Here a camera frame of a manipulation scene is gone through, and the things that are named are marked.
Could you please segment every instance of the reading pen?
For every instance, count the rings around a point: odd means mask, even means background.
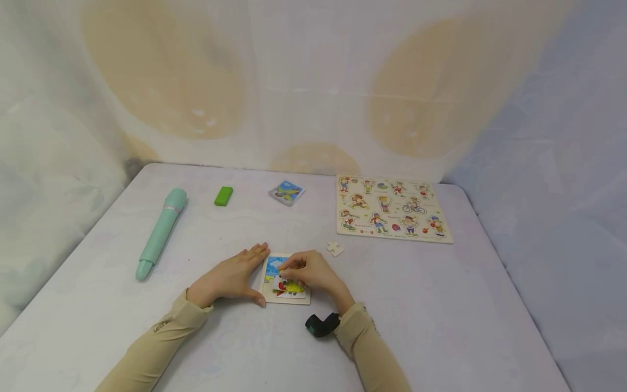
[[[166,244],[167,237],[174,227],[174,222],[179,216],[179,213],[185,207],[187,201],[187,193],[180,189],[174,188],[166,197],[166,202],[163,205],[163,211],[157,220],[155,228],[152,230],[152,234],[148,239],[148,243],[139,257],[139,265],[135,272],[135,278],[143,282],[148,277],[150,270],[157,265],[159,256]]]

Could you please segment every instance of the white table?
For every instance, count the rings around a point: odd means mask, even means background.
[[[307,189],[292,207],[267,196],[285,178]],[[221,186],[234,187],[225,208],[213,205]],[[188,205],[160,263],[138,283],[137,259],[174,187],[187,191]],[[0,338],[0,390],[94,390],[185,287],[267,241],[275,252],[327,256],[415,391],[568,391],[464,192],[436,190],[454,245],[338,235],[334,177],[148,165]],[[345,248],[337,258],[325,250],[332,240]],[[309,315],[332,311],[319,292],[311,306],[219,302],[155,390],[360,391],[337,342],[304,327]]]

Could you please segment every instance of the pen cap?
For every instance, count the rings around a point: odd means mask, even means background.
[[[185,202],[187,201],[187,192],[182,190],[181,188],[174,188],[169,195],[166,197],[166,202],[164,203],[164,207],[173,207],[177,212],[182,211],[183,207],[185,207]]]

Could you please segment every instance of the white backdrop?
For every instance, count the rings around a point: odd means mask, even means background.
[[[627,3],[586,0],[446,178],[573,392],[627,389]]]
[[[0,332],[143,162],[439,181],[573,3],[0,0]]]

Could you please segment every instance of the right hand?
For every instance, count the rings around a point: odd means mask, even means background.
[[[344,315],[355,303],[346,284],[318,251],[294,253],[278,269],[286,279],[297,280],[313,289],[326,291],[333,298],[340,315]]]

